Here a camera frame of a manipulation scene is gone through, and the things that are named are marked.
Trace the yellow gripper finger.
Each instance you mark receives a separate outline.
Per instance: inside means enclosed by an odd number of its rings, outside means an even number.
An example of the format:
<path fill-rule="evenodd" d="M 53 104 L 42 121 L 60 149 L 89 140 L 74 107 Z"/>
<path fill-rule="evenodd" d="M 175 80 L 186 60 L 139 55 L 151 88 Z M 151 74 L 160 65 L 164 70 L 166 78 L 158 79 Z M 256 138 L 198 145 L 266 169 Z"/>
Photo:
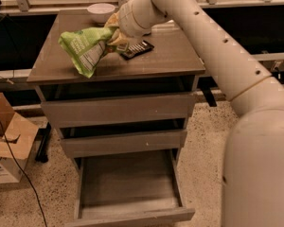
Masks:
<path fill-rule="evenodd" d="M 108 41 L 108 45 L 122 45 L 129 42 L 128 37 L 120 31 L 118 28 L 112 35 L 111 39 Z"/>
<path fill-rule="evenodd" d="M 112 14 L 104 26 L 105 27 L 119 27 L 119 12 Z"/>

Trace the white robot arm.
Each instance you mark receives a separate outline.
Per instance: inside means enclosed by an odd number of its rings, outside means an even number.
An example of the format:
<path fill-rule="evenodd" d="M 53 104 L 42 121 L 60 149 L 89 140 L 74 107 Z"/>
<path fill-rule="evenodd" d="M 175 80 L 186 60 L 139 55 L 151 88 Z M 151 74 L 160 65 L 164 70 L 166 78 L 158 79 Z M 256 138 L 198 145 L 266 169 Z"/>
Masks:
<path fill-rule="evenodd" d="M 222 227 L 284 227 L 284 87 L 196 0 L 131 0 L 112 15 L 119 40 L 173 20 L 239 121 L 222 168 Z"/>

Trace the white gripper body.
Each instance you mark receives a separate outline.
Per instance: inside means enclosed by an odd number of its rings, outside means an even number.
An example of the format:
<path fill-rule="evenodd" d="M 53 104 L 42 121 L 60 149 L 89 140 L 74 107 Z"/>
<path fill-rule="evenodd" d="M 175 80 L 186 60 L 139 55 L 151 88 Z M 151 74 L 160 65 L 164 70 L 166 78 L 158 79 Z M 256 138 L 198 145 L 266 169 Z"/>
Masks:
<path fill-rule="evenodd" d="M 151 0 L 130 0 L 120 7 L 118 15 L 119 28 L 128 37 L 149 34 L 153 26 L 167 20 Z"/>

